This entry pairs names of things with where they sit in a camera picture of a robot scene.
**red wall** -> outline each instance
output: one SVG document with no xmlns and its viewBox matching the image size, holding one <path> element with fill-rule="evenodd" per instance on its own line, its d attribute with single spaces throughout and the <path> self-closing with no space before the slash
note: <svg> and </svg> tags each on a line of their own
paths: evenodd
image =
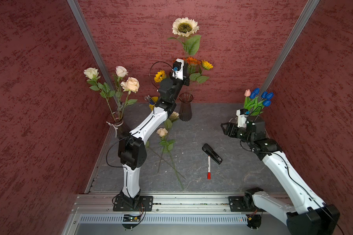
<svg viewBox="0 0 353 235">
<path fill-rule="evenodd" d="M 0 1 L 0 234 L 59 234 L 108 130 L 65 0 Z"/>
<path fill-rule="evenodd" d="M 195 57 L 214 66 L 205 73 L 210 80 L 193 92 L 199 102 L 243 102 L 246 89 L 261 86 L 306 2 L 79 0 L 109 71 L 122 65 L 140 81 L 139 92 L 131 95 L 139 101 L 158 94 L 149 80 L 155 61 L 184 57 L 180 44 L 166 40 L 174 20 L 195 19 L 202 35 Z"/>
<path fill-rule="evenodd" d="M 320 1 L 271 89 L 269 134 L 353 234 L 353 0 Z"/>
</svg>

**yellow sunflower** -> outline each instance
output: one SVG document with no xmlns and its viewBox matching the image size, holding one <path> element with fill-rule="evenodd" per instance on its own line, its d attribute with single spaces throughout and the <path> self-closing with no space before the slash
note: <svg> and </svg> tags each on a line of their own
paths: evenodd
<svg viewBox="0 0 353 235">
<path fill-rule="evenodd" d="M 165 70 L 161 70 L 155 75 L 154 81 L 155 82 L 161 82 L 165 78 L 166 78 Z"/>
<path fill-rule="evenodd" d="M 203 68 L 205 68 L 206 70 L 209 70 L 211 68 L 213 68 L 213 65 L 211 63 L 209 63 L 208 61 L 201 61 L 201 65 Z"/>
</svg>

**clear glass vase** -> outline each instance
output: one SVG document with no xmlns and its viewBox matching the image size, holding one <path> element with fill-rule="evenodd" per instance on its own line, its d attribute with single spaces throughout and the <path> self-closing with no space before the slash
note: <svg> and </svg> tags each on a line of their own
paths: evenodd
<svg viewBox="0 0 353 235">
<path fill-rule="evenodd" d="M 107 115 L 106 123 L 115 129 L 115 137 L 119 139 L 128 136 L 131 131 L 128 125 L 124 122 L 123 117 L 124 115 L 122 115 L 121 111 L 115 111 L 112 114 L 109 113 Z"/>
<path fill-rule="evenodd" d="M 193 101 L 193 95 L 185 92 L 179 95 L 180 101 L 182 101 L 179 110 L 179 119 L 182 121 L 189 121 L 192 118 L 191 101 Z"/>
</svg>

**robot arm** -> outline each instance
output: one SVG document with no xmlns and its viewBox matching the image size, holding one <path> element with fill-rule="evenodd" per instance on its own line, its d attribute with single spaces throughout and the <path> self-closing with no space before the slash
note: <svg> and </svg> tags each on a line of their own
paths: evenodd
<svg viewBox="0 0 353 235">
<path fill-rule="evenodd" d="M 245 192 L 245 204 L 269 212 L 287 225 L 292 235 L 332 234 L 340 216 L 337 208 L 325 204 L 292 167 L 277 142 L 266 137 L 265 122 L 261 117 L 247 116 L 246 109 L 237 114 L 238 125 L 221 124 L 224 134 L 248 143 L 259 160 L 276 176 L 293 206 L 271 197 L 260 188 Z"/>
<path fill-rule="evenodd" d="M 183 85 L 189 86 L 187 77 L 187 64 L 182 59 L 177 59 L 173 64 L 170 78 L 160 83 L 158 92 L 160 99 L 155 104 L 153 111 L 135 129 L 131 130 L 127 138 L 120 140 L 118 157 L 123 164 L 124 186 L 120 197 L 130 207 L 137 208 L 140 196 L 138 184 L 140 168 L 146 160 L 145 144 L 151 134 L 174 111 L 176 99 Z"/>
</svg>

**gray tabletop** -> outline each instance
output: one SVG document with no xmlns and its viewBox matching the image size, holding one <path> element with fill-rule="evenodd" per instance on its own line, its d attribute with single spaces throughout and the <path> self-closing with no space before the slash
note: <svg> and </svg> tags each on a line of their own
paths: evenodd
<svg viewBox="0 0 353 235">
<path fill-rule="evenodd" d="M 172 167 L 147 150 L 147 159 L 141 166 L 140 188 L 142 192 L 243 192 L 245 189 L 260 187 L 267 192 L 285 192 L 273 173 L 257 156 L 245 151 L 239 145 L 239 139 L 225 136 L 221 123 L 236 117 L 241 104 L 230 103 L 193 103 L 192 119 L 178 120 L 173 123 L 169 139 L 175 139 L 172 155 L 184 190 L 182 190 Z M 148 104 L 134 104 L 126 109 L 125 121 L 134 128 L 150 113 Z M 150 147 L 161 155 L 159 136 L 154 132 L 149 138 Z M 218 165 L 211 161 L 211 180 L 207 179 L 207 155 L 202 151 L 208 143 L 223 159 Z M 117 145 L 108 155 L 111 165 L 120 166 Z M 163 158 L 171 163 L 170 156 Z M 103 160 L 95 176 L 91 192 L 119 192 L 123 187 L 123 170 L 113 168 Z"/>
</svg>

